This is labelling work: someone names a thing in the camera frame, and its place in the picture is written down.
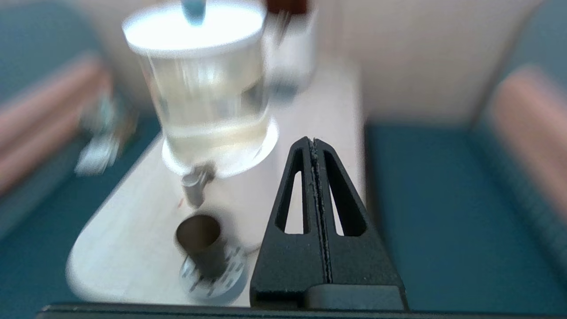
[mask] coaster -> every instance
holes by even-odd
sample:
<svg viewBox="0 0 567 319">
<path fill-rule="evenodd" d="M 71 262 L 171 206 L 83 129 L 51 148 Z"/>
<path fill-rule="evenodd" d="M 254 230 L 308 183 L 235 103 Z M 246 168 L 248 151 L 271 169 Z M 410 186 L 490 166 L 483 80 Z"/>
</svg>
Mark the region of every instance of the coaster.
<svg viewBox="0 0 567 319">
<path fill-rule="evenodd" d="M 180 271 L 183 290 L 195 300 L 207 301 L 226 294 L 234 287 L 246 270 L 246 256 L 240 246 L 225 246 L 227 267 L 218 279 L 210 280 L 201 276 L 190 257 L 185 259 Z"/>
</svg>

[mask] white lid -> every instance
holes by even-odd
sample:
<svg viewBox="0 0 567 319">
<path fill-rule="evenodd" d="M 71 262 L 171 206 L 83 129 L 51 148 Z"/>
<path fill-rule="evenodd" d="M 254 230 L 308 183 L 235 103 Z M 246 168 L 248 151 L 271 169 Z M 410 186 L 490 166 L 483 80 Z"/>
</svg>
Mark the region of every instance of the white lid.
<svg viewBox="0 0 567 319">
<path fill-rule="evenodd" d="M 265 15 L 259 5 L 208 0 L 202 24 L 194 25 L 177 1 L 135 13 L 124 21 L 122 29 L 128 46 L 140 55 L 202 57 L 259 41 Z"/>
</svg>

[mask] beige wall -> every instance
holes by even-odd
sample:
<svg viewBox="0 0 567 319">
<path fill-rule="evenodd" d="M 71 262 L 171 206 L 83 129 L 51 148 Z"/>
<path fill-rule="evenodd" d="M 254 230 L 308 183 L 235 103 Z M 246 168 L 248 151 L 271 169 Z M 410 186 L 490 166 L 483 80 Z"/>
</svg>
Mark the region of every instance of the beige wall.
<svg viewBox="0 0 567 319">
<path fill-rule="evenodd" d="M 121 21 L 158 0 L 65 0 L 100 32 L 120 80 L 149 100 Z M 314 0 L 320 48 L 363 68 L 365 111 L 373 119 L 462 123 L 521 21 L 540 0 Z"/>
</svg>

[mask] pink cushion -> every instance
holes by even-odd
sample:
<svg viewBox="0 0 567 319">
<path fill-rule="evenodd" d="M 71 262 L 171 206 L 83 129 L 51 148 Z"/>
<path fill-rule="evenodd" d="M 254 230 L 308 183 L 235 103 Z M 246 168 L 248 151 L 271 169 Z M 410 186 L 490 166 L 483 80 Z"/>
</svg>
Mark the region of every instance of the pink cushion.
<svg viewBox="0 0 567 319">
<path fill-rule="evenodd" d="M 0 113 L 0 195 L 69 142 L 82 111 L 111 90 L 110 72 L 88 54 L 9 101 Z"/>
<path fill-rule="evenodd" d="M 497 131 L 567 223 L 567 97 L 538 68 L 513 73 L 493 107 Z"/>
</svg>

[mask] dark cup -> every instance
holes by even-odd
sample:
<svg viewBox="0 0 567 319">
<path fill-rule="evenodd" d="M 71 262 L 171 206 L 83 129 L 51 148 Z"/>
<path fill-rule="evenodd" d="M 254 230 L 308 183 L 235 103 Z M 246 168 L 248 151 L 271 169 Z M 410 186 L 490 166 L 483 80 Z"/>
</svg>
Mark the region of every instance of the dark cup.
<svg viewBox="0 0 567 319">
<path fill-rule="evenodd" d="M 216 279 L 224 274 L 225 241 L 221 237 L 221 225 L 214 217 L 191 216 L 179 224 L 176 237 L 203 277 Z"/>
</svg>

